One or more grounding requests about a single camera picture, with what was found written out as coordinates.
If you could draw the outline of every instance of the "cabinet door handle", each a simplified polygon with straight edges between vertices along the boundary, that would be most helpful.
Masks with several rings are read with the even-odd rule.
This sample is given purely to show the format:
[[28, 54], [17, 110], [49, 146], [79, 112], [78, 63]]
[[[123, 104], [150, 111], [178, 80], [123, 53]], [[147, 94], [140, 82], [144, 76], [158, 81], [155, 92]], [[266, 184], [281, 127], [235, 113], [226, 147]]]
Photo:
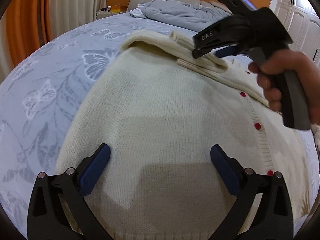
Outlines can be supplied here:
[[316, 58], [316, 56], [317, 56], [317, 53], [318, 53], [318, 49], [316, 50], [316, 53], [315, 53], [315, 55], [314, 55], [314, 57], [313, 57], [313, 61], [315, 60], [315, 58]]

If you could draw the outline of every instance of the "white wardrobe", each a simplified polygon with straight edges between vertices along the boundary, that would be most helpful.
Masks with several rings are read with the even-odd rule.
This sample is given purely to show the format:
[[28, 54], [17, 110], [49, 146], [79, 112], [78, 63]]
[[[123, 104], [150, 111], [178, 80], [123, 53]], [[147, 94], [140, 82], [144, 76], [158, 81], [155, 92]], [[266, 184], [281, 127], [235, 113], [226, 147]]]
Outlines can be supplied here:
[[290, 49], [304, 52], [320, 67], [320, 19], [308, 0], [278, 0], [275, 14], [290, 34]]

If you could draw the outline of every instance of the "white curtain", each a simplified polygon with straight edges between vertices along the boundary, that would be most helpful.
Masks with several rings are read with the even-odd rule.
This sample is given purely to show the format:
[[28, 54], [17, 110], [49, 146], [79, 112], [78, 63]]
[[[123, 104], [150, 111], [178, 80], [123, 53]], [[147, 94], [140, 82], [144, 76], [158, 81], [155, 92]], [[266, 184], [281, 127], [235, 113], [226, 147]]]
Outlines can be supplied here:
[[95, 20], [107, 0], [50, 0], [52, 38]]
[[0, 20], [0, 83], [9, 75], [10, 70], [13, 69], [6, 26], [6, 14], [4, 14]]

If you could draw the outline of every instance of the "human hand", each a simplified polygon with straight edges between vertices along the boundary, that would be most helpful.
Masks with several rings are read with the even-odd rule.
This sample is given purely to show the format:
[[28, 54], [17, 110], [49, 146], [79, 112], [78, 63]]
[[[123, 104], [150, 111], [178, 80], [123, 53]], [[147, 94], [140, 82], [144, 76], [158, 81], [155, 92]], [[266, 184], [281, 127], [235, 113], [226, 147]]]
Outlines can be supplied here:
[[275, 112], [281, 112], [282, 95], [279, 89], [271, 86], [270, 78], [264, 74], [277, 75], [285, 70], [296, 71], [307, 96], [310, 121], [312, 124], [320, 124], [320, 70], [304, 53], [278, 50], [261, 66], [263, 73], [254, 62], [249, 64], [248, 69], [258, 74], [257, 83], [263, 88], [270, 109]]

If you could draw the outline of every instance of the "cream knit sweater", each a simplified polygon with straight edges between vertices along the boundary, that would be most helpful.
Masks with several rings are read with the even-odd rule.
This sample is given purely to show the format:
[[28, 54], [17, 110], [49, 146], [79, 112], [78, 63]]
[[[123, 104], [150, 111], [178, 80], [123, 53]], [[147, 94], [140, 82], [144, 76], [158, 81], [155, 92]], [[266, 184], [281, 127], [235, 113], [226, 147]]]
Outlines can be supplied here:
[[194, 60], [192, 41], [176, 33], [137, 31], [121, 49], [82, 103], [57, 162], [63, 173], [110, 145], [85, 200], [113, 238], [207, 240], [235, 201], [211, 163], [214, 144], [257, 173], [281, 171], [294, 219], [308, 214], [300, 136], [265, 106], [253, 74], [213, 55]]

